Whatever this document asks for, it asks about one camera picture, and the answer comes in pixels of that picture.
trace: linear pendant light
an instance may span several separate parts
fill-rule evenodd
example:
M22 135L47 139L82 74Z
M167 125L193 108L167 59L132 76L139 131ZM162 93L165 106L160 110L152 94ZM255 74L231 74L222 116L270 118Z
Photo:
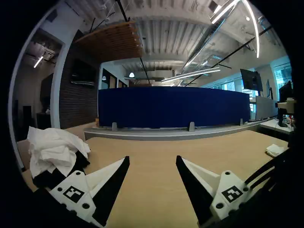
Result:
M40 61L41 61L42 59L43 59L43 56L41 56L41 57L38 59L38 61L36 62L34 68L36 68L36 66L40 63Z
M252 8L247 0L228 0L222 7L217 8L217 11L214 11L214 15L211 17L211 23L216 23L231 7L234 7L239 1L242 1L242 3L246 6L251 19L253 21L254 30L255 30L255 37L256 37L256 57L258 58L260 55L260 39L259 39L259 33L258 33L258 26L257 21L254 17Z
M182 79L182 78L188 78L188 77L199 75L199 74L206 74L206 73L221 71L219 68L220 67L215 67L215 68L199 70L199 71L195 71L195 72L191 72L191 73L187 73L187 74L181 74L181 75L178 75L178 76L175 76L172 78L164 79L161 82L162 83L171 82L171 81L175 81L175 80Z

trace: exposed ceiling duct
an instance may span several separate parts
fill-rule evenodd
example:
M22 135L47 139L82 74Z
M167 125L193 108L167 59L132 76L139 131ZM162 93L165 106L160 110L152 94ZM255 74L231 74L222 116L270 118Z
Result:
M225 20L229 17L232 11L235 9L236 5L230 8L216 23L211 24L207 30L204 32L202 38L199 40L196 48L193 50L192 54L187 59L185 65L182 67L182 73L186 72L190 64L194 61L194 59L200 54L200 52L205 48L205 46L212 39L213 35L218 31L218 29L222 26Z
M264 16L260 16L258 18L258 22L264 30L270 26L270 23L268 22L268 20ZM268 38L270 39L270 42L273 45L279 45L280 46L280 43L279 43L279 41L276 37L276 34L275 34L274 30L269 30L269 31L266 32L266 34L267 34Z
M211 60L211 59L217 59L217 60L222 60L221 57L217 56L217 55L210 55L208 58L204 59L200 64L198 64L196 66L195 70L200 70L201 68L206 68L207 67L207 63Z

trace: blue partition wall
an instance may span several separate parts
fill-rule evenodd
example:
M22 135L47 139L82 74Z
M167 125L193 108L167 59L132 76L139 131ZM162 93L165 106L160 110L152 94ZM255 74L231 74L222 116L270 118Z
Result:
M239 124L249 94L199 87L129 87L98 91L100 126L172 128Z

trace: black cable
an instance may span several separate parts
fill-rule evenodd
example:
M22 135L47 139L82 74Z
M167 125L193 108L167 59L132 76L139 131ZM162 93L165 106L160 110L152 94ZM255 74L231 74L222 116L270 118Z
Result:
M102 22L100 22L95 29L97 29L106 19L104 19Z

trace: desk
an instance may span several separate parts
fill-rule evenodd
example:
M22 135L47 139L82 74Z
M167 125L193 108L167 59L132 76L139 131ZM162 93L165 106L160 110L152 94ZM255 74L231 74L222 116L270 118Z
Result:
M87 174L130 156L130 167L112 208L112 227L193 227L197 217L176 168L176 155L220 174L231 170L245 180L271 160L271 144L287 142L253 131L181 141L131 141L91 138Z
M278 122L279 122L278 120L273 119L260 123L260 126L289 135L290 132L292 131L291 126L288 124L288 127L280 127L278 125Z

